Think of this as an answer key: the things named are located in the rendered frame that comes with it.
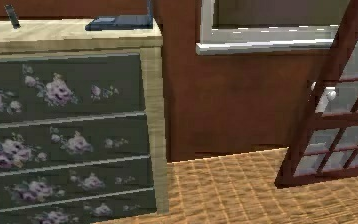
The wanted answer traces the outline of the floral green chest of drawers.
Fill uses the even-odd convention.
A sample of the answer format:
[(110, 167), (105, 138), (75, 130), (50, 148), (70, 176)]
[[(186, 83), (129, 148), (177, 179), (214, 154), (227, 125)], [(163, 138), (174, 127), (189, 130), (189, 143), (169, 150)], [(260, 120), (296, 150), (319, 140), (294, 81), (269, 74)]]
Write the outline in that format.
[(0, 21), (0, 224), (168, 208), (158, 27)]

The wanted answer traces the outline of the dark blue laptop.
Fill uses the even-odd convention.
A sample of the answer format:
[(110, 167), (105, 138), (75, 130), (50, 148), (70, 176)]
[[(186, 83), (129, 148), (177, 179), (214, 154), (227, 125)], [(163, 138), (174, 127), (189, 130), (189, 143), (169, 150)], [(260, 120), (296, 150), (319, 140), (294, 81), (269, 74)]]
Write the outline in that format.
[(153, 28), (152, 0), (146, 0), (144, 15), (99, 16), (85, 26), (86, 31), (136, 30)]

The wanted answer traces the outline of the brown glass paned door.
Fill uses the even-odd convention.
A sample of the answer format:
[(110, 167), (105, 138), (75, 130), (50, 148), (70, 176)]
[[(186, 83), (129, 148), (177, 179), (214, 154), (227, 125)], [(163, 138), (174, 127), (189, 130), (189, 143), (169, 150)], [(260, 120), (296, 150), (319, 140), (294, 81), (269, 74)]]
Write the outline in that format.
[(350, 0), (275, 179), (288, 188), (358, 176), (358, 0)]

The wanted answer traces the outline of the small black remote control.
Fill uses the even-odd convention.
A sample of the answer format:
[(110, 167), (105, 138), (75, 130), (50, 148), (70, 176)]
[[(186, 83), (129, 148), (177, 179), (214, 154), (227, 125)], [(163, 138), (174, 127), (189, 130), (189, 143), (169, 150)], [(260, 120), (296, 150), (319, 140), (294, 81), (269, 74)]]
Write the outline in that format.
[(17, 29), (20, 27), (20, 23), (18, 20), (18, 17), (15, 13), (14, 7), (12, 5), (6, 5), (5, 6), (5, 11), (9, 17), (9, 20), (13, 26), (14, 29)]

